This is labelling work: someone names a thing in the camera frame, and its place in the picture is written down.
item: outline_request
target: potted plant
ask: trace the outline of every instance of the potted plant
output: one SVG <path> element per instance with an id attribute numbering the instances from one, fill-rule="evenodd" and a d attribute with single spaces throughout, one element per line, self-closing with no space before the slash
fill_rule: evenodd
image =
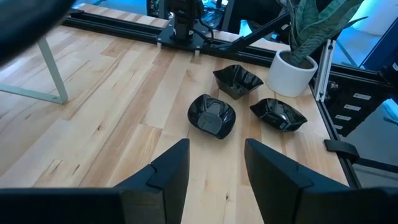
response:
<path id="1" fill-rule="evenodd" d="M 309 55 L 340 33 L 364 0 L 331 0 L 322 11 L 318 11 L 317 0 L 301 0 L 296 11 L 294 0 L 278 1 L 290 14 L 290 51 L 276 52 L 266 83 L 278 94 L 296 97 L 318 69 Z"/>

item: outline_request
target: white pot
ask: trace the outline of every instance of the white pot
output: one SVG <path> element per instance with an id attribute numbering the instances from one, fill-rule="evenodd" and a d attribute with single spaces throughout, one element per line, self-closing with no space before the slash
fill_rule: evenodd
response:
<path id="1" fill-rule="evenodd" d="M 280 53 L 282 52 L 285 51 L 280 50 L 276 52 L 272 65 L 269 68 L 266 83 L 271 90 L 280 95 L 288 97 L 300 96 L 317 71 L 318 64 L 311 57 L 307 57 L 308 61 L 312 63 L 313 68 L 297 68 L 288 64 L 280 57 Z"/>

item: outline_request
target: floor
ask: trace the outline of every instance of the floor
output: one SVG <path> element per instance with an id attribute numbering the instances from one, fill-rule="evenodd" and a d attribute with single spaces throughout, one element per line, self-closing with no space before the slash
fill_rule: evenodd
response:
<path id="1" fill-rule="evenodd" d="M 333 55 L 333 63 L 359 67 L 380 38 L 352 27 L 343 30 L 338 38 L 340 45 Z"/>

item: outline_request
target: snake plant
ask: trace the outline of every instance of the snake plant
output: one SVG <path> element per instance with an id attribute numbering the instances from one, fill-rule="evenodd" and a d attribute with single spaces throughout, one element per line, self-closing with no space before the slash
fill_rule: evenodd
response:
<path id="1" fill-rule="evenodd" d="M 293 66 L 305 68 L 303 65 L 308 55 L 346 26 L 357 22 L 349 23 L 349 20 L 364 0 L 332 0 L 321 12 L 317 8 L 317 0 L 301 0 L 297 10 L 293 7 L 295 1 L 279 0 L 285 3 L 291 22 L 291 52 L 284 60 Z"/>

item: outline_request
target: wood grain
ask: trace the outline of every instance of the wood grain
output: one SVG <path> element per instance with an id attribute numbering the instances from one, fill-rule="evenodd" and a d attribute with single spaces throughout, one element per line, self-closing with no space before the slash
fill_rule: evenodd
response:
<path id="1" fill-rule="evenodd" d="M 156 18 L 83 5 L 92 13 L 166 24 Z M 233 34 L 218 38 L 233 40 Z M 262 80 L 268 68 L 145 44 L 69 27 L 48 34 L 69 101 L 56 105 L 0 93 L 0 187 L 110 187 L 190 138 L 190 180 L 182 223 L 262 223 L 246 173 L 244 140 L 255 138 L 317 172 L 346 184 L 311 91 L 276 95 L 266 84 L 233 100 L 212 71 L 240 64 Z M 286 49 L 263 42 L 262 47 Z M 55 93 L 37 47 L 0 69 L 0 82 Z M 194 128 L 191 102 L 209 94 L 237 115 L 224 140 Z M 260 122 L 249 106 L 277 98 L 308 118 L 294 133 Z"/>

